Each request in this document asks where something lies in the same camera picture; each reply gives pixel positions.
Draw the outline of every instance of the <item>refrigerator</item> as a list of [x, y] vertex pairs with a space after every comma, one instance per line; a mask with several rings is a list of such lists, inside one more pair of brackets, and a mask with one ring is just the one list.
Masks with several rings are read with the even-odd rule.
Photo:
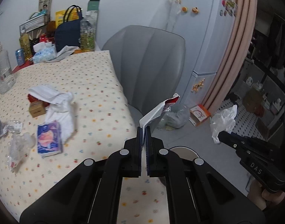
[[234, 0], [180, 0], [181, 12], [167, 30], [185, 39], [186, 54], [176, 92], [189, 108], [201, 104], [225, 54], [234, 25]]

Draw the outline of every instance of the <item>clear plastic bottle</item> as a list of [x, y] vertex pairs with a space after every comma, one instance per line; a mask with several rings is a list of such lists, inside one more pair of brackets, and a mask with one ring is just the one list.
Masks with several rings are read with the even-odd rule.
[[0, 43], [0, 94], [8, 92], [15, 84], [8, 52]]
[[30, 58], [32, 58], [33, 55], [31, 51], [29, 36], [26, 33], [26, 30], [24, 28], [21, 30], [21, 36], [19, 38], [19, 43], [20, 43], [21, 48], [23, 48], [24, 50], [25, 60], [29, 60]]
[[95, 50], [94, 21], [91, 12], [85, 13], [85, 18], [80, 21], [80, 48], [82, 51]]

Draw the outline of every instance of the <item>chair backrest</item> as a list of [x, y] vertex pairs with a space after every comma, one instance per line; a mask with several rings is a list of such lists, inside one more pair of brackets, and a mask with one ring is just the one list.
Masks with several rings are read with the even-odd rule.
[[185, 59], [182, 37], [130, 25], [113, 35], [103, 50], [110, 52], [128, 104], [143, 115], [175, 93]]

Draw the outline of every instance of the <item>curtain fold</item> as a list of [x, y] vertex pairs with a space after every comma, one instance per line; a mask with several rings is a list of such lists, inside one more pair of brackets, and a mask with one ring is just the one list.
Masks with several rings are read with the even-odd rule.
[[251, 42], [257, 0], [234, 0], [238, 5], [231, 37], [218, 72], [202, 104], [214, 114], [235, 81]]

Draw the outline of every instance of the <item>purple tissue package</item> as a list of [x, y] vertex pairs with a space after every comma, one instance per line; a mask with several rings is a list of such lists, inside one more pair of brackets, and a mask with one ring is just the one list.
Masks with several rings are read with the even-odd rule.
[[38, 125], [38, 153], [50, 156], [62, 152], [61, 127], [59, 122]]

